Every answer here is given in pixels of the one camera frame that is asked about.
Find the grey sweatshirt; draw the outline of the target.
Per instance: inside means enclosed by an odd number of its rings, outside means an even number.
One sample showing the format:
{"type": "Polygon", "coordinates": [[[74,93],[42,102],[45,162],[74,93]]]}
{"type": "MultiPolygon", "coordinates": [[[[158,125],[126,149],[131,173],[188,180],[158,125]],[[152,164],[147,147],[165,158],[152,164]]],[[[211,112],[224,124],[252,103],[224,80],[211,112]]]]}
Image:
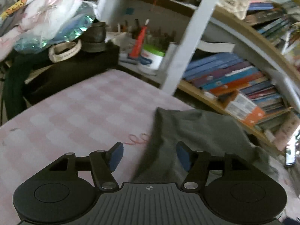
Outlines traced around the grey sweatshirt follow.
{"type": "Polygon", "coordinates": [[[236,154],[275,181],[279,179],[267,152],[256,146],[232,117],[197,109],[157,108],[149,142],[131,181],[181,184],[187,173],[177,158],[179,141],[213,156],[236,154]]]}

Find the pink checkered table mat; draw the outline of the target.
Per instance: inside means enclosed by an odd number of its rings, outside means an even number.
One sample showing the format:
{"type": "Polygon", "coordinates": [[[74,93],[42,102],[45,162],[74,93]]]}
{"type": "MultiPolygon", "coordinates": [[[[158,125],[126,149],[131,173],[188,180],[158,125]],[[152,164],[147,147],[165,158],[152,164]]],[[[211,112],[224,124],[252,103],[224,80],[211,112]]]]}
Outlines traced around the pink checkered table mat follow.
{"type": "Polygon", "coordinates": [[[296,224],[288,174],[275,181],[236,154],[213,156],[201,190],[131,179],[157,108],[190,106],[125,72],[75,84],[1,127],[1,224],[296,224]],[[94,185],[89,154],[123,143],[116,191],[94,185]]]}

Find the upper orange white medicine box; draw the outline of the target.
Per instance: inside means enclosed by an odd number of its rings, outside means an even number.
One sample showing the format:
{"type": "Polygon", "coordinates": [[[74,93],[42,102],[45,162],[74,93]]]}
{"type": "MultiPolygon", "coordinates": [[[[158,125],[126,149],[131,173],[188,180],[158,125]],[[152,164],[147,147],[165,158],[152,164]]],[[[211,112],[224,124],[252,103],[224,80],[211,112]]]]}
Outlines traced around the upper orange white medicine box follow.
{"type": "Polygon", "coordinates": [[[245,95],[237,93],[225,107],[225,110],[247,125],[255,125],[264,118],[265,112],[245,95]]]}

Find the row of leaning books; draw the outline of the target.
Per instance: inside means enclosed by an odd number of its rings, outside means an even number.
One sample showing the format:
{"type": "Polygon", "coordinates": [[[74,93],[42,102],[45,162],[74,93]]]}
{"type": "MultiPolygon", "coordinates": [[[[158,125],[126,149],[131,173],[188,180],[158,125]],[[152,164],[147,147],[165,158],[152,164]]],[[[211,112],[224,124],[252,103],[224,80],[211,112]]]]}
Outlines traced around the row of leaning books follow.
{"type": "Polygon", "coordinates": [[[237,90],[266,114],[287,108],[284,97],[271,77],[235,53],[205,53],[203,57],[194,55],[183,79],[222,99],[237,90]]]}

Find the black smartphone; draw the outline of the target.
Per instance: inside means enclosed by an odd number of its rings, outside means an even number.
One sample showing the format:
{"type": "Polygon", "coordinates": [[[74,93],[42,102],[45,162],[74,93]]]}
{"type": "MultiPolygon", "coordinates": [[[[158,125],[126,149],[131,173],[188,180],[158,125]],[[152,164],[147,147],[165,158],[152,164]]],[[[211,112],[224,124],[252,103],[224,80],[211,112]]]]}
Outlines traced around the black smartphone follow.
{"type": "Polygon", "coordinates": [[[285,168],[290,168],[296,163],[295,145],[287,145],[285,149],[285,168]]]}

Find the black box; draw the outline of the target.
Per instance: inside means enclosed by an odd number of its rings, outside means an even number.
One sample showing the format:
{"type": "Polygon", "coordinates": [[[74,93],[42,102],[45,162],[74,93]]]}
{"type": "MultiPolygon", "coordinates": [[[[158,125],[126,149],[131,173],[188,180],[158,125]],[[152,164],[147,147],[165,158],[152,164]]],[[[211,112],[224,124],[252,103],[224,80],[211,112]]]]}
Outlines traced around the black box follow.
{"type": "Polygon", "coordinates": [[[70,59],[53,63],[48,50],[38,54],[12,53],[6,72],[3,101],[8,120],[61,90],[117,66],[119,46],[105,43],[97,49],[80,50],[70,59]]]}

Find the red tassel ornament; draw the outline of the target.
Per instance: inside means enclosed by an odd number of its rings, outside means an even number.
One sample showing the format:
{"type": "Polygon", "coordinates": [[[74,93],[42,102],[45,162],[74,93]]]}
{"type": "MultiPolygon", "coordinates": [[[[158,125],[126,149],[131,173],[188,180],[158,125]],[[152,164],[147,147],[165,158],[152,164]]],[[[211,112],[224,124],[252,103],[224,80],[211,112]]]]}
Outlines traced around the red tassel ornament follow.
{"type": "Polygon", "coordinates": [[[146,36],[146,30],[147,30],[148,23],[149,23],[149,19],[147,19],[145,21],[145,24],[140,29],[140,32],[137,36],[135,45],[134,45],[131,53],[129,54],[129,57],[132,58],[132,59],[137,59],[140,55],[140,51],[141,51],[141,48],[142,48],[142,45],[143,45],[143,41],[144,41],[144,38],[146,36]]]}

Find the white green-lid jar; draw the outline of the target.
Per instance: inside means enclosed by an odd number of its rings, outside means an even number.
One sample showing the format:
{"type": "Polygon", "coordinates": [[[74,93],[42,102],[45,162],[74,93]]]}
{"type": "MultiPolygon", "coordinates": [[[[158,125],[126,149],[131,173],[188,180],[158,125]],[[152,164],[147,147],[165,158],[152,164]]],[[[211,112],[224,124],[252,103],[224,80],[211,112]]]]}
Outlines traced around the white green-lid jar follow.
{"type": "Polygon", "coordinates": [[[148,75],[156,75],[165,52],[153,45],[144,44],[138,58],[138,69],[148,75]]]}

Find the white wrist watch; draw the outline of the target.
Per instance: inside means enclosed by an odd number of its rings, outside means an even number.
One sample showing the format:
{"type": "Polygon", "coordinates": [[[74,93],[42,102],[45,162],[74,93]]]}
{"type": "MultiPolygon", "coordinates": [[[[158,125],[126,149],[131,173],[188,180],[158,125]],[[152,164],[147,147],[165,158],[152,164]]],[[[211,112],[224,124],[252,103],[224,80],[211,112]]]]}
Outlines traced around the white wrist watch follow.
{"type": "Polygon", "coordinates": [[[48,56],[53,63],[62,62],[74,57],[81,50],[81,47],[81,40],[56,44],[49,48],[48,56]]]}

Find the white wooden bookshelf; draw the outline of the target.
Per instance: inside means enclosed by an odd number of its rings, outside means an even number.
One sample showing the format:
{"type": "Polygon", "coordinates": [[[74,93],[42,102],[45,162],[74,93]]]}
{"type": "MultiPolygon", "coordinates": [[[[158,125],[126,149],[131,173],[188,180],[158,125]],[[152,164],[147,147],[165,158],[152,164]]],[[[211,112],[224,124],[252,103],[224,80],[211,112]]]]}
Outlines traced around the white wooden bookshelf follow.
{"type": "Polygon", "coordinates": [[[193,53],[198,49],[197,41],[231,42],[235,44],[234,52],[252,62],[267,74],[276,71],[285,79],[291,81],[291,98],[294,106],[299,99],[299,72],[285,57],[245,22],[234,18],[222,8],[211,8],[207,13],[203,6],[181,3],[173,0],[98,0],[100,5],[96,10],[97,18],[113,24],[125,12],[126,7],[133,3],[149,8],[151,4],[164,8],[164,13],[173,12],[177,17],[184,16],[185,20],[176,23],[175,30],[180,38],[171,46],[167,53],[167,67],[156,75],[147,75],[138,70],[137,66],[120,62],[122,69],[139,75],[143,80],[156,83],[159,88],[169,95],[177,89],[201,101],[220,114],[226,114],[221,105],[203,91],[184,81],[183,73],[193,53]]]}

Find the pink plush in plastic bag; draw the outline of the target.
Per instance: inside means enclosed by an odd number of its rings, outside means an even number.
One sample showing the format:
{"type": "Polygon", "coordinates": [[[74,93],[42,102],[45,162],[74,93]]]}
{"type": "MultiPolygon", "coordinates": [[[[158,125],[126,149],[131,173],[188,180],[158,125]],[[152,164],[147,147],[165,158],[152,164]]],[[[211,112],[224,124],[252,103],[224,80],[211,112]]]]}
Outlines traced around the pink plush in plastic bag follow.
{"type": "Polygon", "coordinates": [[[94,22],[97,5],[87,0],[19,0],[1,22],[23,8],[20,20],[1,36],[1,60],[12,50],[37,54],[53,44],[79,38],[94,22]]]}

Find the white quilted purse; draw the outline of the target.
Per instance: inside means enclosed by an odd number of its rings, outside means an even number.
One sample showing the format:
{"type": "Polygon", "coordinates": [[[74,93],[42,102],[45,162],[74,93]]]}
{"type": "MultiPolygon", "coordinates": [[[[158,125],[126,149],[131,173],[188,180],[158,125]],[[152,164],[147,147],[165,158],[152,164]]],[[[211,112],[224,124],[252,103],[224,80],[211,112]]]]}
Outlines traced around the white quilted purse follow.
{"type": "Polygon", "coordinates": [[[248,0],[218,0],[217,6],[234,15],[239,20],[244,20],[250,6],[250,2],[248,0]]]}

